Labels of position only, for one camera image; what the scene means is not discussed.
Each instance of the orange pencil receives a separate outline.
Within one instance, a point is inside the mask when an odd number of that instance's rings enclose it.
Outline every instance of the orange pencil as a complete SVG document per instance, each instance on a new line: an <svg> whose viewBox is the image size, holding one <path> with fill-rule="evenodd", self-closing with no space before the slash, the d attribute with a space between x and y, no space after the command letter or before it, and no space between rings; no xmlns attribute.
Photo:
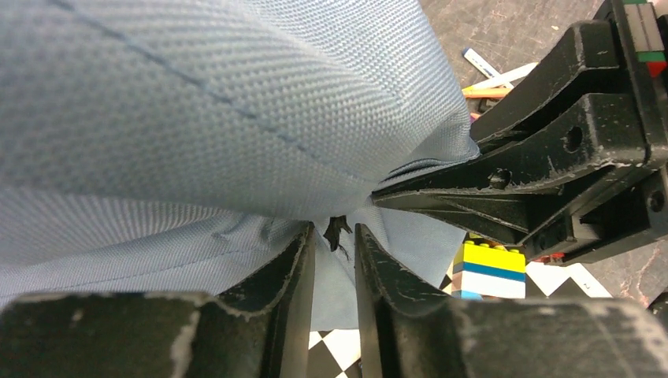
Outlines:
<svg viewBox="0 0 668 378"><path fill-rule="evenodd" d="M465 98L504 98L511 88L462 89Z"/></svg>

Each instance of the stitching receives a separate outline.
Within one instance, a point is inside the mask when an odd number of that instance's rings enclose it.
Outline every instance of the stitching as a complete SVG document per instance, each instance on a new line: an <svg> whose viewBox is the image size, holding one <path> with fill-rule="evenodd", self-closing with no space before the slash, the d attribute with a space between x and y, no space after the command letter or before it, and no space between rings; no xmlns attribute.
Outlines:
<svg viewBox="0 0 668 378"><path fill-rule="evenodd" d="M82 283L82 284L81 284L81 283L78 283L78 284L76 284L76 285L60 286L60 287L49 287L49 288L46 289L46 290L48 290L48 291L57 291L57 290L61 290L61 289L71 289L71 288L73 288L73 287L82 287L82 286L91 285L91 284L100 284L100 283L103 284L103 283L106 283L106 282L114 282L114 281L120 281L120 280L128 280L128 279L131 279L131 278L136 278L136 277L141 277L141 276L148 276L148 275L150 275L150 274L162 273L162 272L168 272L168 271L170 271L170 270L179 269L179 268L183 268L183 267L185 267L185 266L189 266L189 265L193 265L193 264L198 264L198 263L200 263L200 262L205 262L205 261L213 260L214 258L219 258L219 257L225 256L225 255L228 255L228 254L238 254L238 253L240 253L240 252L243 252L243 250L231 250L231 251L228 251L228 252L223 252L223 253L221 253L221 254L216 254L216 255L214 255L214 256L212 256L212 257L210 257L210 258L203 258L202 260L191 261L191 262L187 262L187 263L184 263L184 264L181 264L181 265L174 265L174 266L170 266L170 267L168 267L168 268L159 269L159 270L154 270L154 271L151 271L151 272L144 272L144 273L133 274L133 275L130 275L130 276L122 276L122 277L117 277L117 278L109 278L109 279L104 279L104 280L99 280L99 281L84 282L84 283ZM26 294L26 292L21 291L21 292L12 293L12 294L7 294L7 295L0 295L0 298L7 298L7 297L17 296L17 295L22 295L22 294Z"/></svg>
<svg viewBox="0 0 668 378"><path fill-rule="evenodd" d="M103 35L107 35L110 38L113 38L118 42L123 43L128 49L143 55L149 61L152 61L153 63L161 66L166 72L170 72L173 75L180 77L186 83L194 85L200 91L211 96L216 101L223 102L224 104L229 105L232 108L232 110L237 112L240 116L246 117L248 120L252 120L260 128L264 129L265 131L271 134L274 134L278 139L284 141L289 146L296 148L299 152L305 154L306 156L311 158L314 162L329 167L336 172L343 173L355 180L367 183L377 183L376 180L370 180L360 176L357 173L349 172L346 169L337 167L334 161L328 161L324 157L319 156L313 151L308 150L306 147L302 146L297 139L281 133L278 127L272 126L271 124L269 124L267 120L262 119L259 115L254 114L249 109L246 109L240 104L235 103L231 98L225 96L224 94L215 91L211 86L205 83L205 80L199 79L198 77L190 75L189 73L179 69L178 67L167 61L165 57L162 57L158 53L151 51L147 46L142 46L139 43L139 41L136 41L130 38L130 36L104 25L100 20L96 19L95 17L90 16L78 10L73 4L69 2L64 2L62 0L46 0L46 1L47 3L53 6L57 6L58 8L64 11L72 13L78 20L80 20L84 24L99 30Z"/></svg>

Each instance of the gray floor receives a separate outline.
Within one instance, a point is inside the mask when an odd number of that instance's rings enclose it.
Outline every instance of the gray floor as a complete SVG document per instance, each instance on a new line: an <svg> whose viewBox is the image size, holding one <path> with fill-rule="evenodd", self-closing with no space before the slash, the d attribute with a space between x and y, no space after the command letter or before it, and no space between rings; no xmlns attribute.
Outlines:
<svg viewBox="0 0 668 378"><path fill-rule="evenodd" d="M462 57L466 47L472 47L500 72L539 61L569 25L590 19L602 2L422 0L421 4L465 87L484 79ZM647 305L668 286L668 242L586 267L612 295Z"/></svg>

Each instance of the green strip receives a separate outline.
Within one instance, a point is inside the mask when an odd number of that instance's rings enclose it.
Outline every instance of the green strip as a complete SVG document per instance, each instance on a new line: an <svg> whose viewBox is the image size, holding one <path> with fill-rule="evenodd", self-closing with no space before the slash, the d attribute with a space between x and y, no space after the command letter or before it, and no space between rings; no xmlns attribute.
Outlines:
<svg viewBox="0 0 668 378"><path fill-rule="evenodd" d="M643 51L638 53L638 60L644 63L649 61L666 61L663 51Z"/></svg>

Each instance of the light blue cloth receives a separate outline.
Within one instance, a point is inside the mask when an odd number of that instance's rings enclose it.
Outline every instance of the light blue cloth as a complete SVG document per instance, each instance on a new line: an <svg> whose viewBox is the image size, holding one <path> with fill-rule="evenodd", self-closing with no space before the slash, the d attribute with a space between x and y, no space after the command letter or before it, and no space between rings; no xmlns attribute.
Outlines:
<svg viewBox="0 0 668 378"><path fill-rule="evenodd" d="M0 305L218 293L344 214L432 284L461 242L369 204L477 155L413 0L0 0L0 37ZM319 245L313 329L356 326L352 258Z"/></svg>

